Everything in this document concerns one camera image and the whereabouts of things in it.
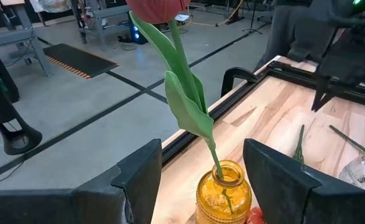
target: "yellow cable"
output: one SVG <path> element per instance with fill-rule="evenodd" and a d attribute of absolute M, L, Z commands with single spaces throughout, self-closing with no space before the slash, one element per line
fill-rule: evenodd
<path fill-rule="evenodd" d="M 232 16 L 234 15 L 234 13 L 237 10 L 239 10 L 239 8 L 240 8 L 240 6 L 242 5 L 243 2 L 244 2 L 244 0 L 240 0 L 239 5 L 234 9 L 234 11 L 232 12 L 232 14 L 226 20 L 224 20 L 223 22 L 221 22 L 219 24 L 204 24 L 204 23 L 201 23 L 201 22 L 192 22 L 192 16 L 190 15 L 190 12 L 189 12 L 189 6 L 187 6 L 187 8 L 188 8 L 188 14 L 189 14 L 189 22 L 188 22 L 187 25 L 180 26 L 178 28 L 184 28 L 184 27 L 189 26 L 190 24 L 201 25 L 201 26 L 212 26 L 212 27 L 218 27 L 219 25 L 223 25 L 223 24 L 225 24 L 225 22 L 228 22 L 230 18 L 232 18 Z"/>

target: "pink tulip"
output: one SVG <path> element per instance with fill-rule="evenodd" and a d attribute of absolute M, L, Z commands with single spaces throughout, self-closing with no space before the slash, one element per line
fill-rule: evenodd
<path fill-rule="evenodd" d="M 185 10 L 190 0 L 126 0 L 138 18 L 151 24 L 161 24 Z"/>

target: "tulip stem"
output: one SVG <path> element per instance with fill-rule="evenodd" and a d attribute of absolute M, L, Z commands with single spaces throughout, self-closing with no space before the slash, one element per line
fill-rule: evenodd
<path fill-rule="evenodd" d="M 216 144 L 215 144 L 214 139 L 206 140 L 206 143 L 207 143 L 208 148 L 210 149 L 211 156 L 213 156 L 213 160 L 214 160 L 214 163 L 215 163 L 215 167 L 217 168 L 217 173 L 218 173 L 219 177 L 221 177 L 222 179 L 225 179 L 224 174 L 222 173 L 221 164 L 219 163 L 217 153 L 215 151 Z M 225 196 L 226 201 L 228 202 L 229 211 L 231 211 L 231 214 L 233 214 L 231 198 L 226 193 L 226 189 L 223 189 L 222 194 Z"/>
<path fill-rule="evenodd" d="M 185 56 L 185 51 L 183 50 L 179 29 L 177 27 L 177 21 L 175 21 L 175 19 L 169 21 L 169 28 L 171 31 L 171 36 L 174 42 L 175 49 L 177 50 L 178 57 L 180 58 L 180 61 L 182 63 L 183 75 L 186 77 L 187 82 L 191 89 L 191 91 L 185 91 L 185 94 L 187 94 L 189 99 L 193 100 L 200 108 L 201 101 L 199 93 L 195 81 L 193 79 L 192 72 L 189 69 L 187 57 Z"/>

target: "orange striped edge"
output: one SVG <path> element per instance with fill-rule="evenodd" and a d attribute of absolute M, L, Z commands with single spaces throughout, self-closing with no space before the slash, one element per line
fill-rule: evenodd
<path fill-rule="evenodd" d="M 77 69 L 73 68 L 73 67 L 72 67 L 72 66 L 70 66 L 70 65 L 67 65 L 67 64 L 65 64 L 65 63 L 62 63 L 62 62 L 60 62 L 60 61 L 58 61 L 58 60 L 56 60 L 56 59 L 54 59 L 54 58 L 52 58 L 52 57 L 47 56 L 47 59 L 48 59 L 50 62 L 54 63 L 55 65 L 58 65 L 59 67 L 62 67 L 62 68 L 64 68 L 64 69 L 68 70 L 69 72 L 72 72 L 72 73 L 74 73 L 74 74 L 78 75 L 79 77 L 82 77 L 82 78 L 84 78 L 84 79 L 90 79 L 90 78 L 91 78 L 91 77 L 90 77 L 89 75 L 87 75 L 86 73 L 84 73 L 84 72 L 82 72 L 82 71 L 80 71 L 80 70 L 77 70 Z"/>

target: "yellow glass vase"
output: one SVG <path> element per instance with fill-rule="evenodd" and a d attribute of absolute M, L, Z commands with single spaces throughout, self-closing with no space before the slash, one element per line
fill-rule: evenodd
<path fill-rule="evenodd" d="M 251 207 L 251 189 L 236 162 L 219 162 L 224 175 L 207 172 L 196 192 L 196 224 L 245 224 Z"/>

